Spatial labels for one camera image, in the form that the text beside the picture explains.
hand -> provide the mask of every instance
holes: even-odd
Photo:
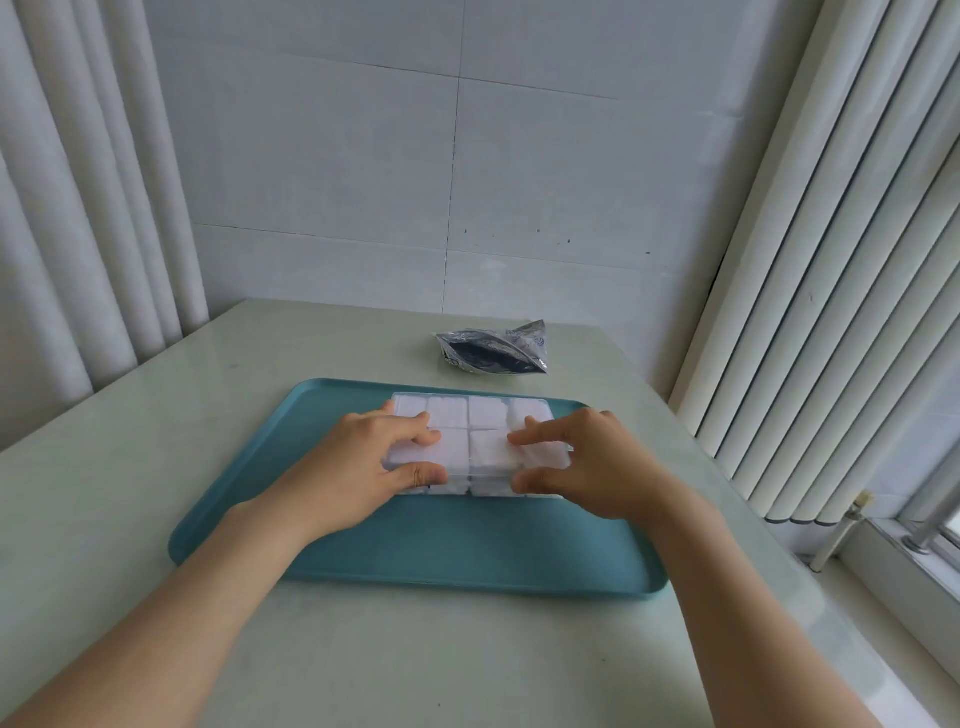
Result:
[[[435,445],[438,430],[430,415],[393,417],[394,403],[363,415],[346,415],[326,437],[252,503],[282,514],[303,546],[334,531],[355,526],[400,491],[446,483],[446,469],[434,463],[407,463],[387,472],[380,464],[394,443],[413,440]]]
[[[580,409],[572,415],[511,432],[514,445],[564,442],[573,446],[565,470],[534,468],[514,476],[517,493],[563,496],[605,519],[643,521],[653,517],[664,490],[678,487],[647,448],[611,412]]]

window sill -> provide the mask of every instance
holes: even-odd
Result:
[[[867,521],[840,560],[960,683],[960,571],[936,553],[907,549],[908,533],[896,521]]]

white cotton pad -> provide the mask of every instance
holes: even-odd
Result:
[[[426,401],[430,413],[430,427],[467,428],[467,400],[463,397],[431,397]]]
[[[510,483],[503,480],[474,480],[470,483],[470,494],[477,497],[520,497],[514,493]]]
[[[431,496],[465,496],[469,488],[469,482],[466,478],[451,479],[446,485],[431,485]]]
[[[427,462],[443,465],[451,474],[466,473],[470,465],[467,431],[438,429],[443,435],[439,443],[428,448],[414,442],[397,443],[387,453],[384,465],[389,469],[404,463]]]
[[[420,412],[426,412],[426,397],[394,395],[394,414],[398,417],[417,417]]]
[[[470,428],[505,429],[507,403],[499,397],[470,398]]]
[[[472,430],[470,466],[508,473],[523,466],[523,455],[520,448],[507,442],[505,429]]]
[[[540,422],[546,422],[553,419],[553,410],[543,400],[510,400],[507,426],[512,430],[523,429],[526,426],[527,417],[535,417]]]
[[[518,449],[522,451],[523,464],[527,468],[564,470],[570,467],[570,451],[564,443],[537,443]]]

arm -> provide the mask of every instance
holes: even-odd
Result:
[[[305,546],[356,525],[404,488],[446,482],[430,463],[383,470],[393,442],[440,439],[426,413],[391,412],[388,402],[347,415],[262,496],[230,509],[183,566],[3,728],[194,723],[240,630]]]
[[[563,471],[519,473],[519,493],[559,494],[635,522],[673,582],[720,728],[872,728],[874,716],[806,638],[740,550],[714,506],[670,474],[609,412],[527,419],[515,445],[573,446]]]

forearm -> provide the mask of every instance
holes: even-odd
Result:
[[[646,530],[684,612],[716,724],[877,726],[770,592],[720,513],[664,478],[668,495]]]
[[[244,624],[300,551],[283,523],[241,508],[156,592],[4,722],[157,726],[196,721]]]

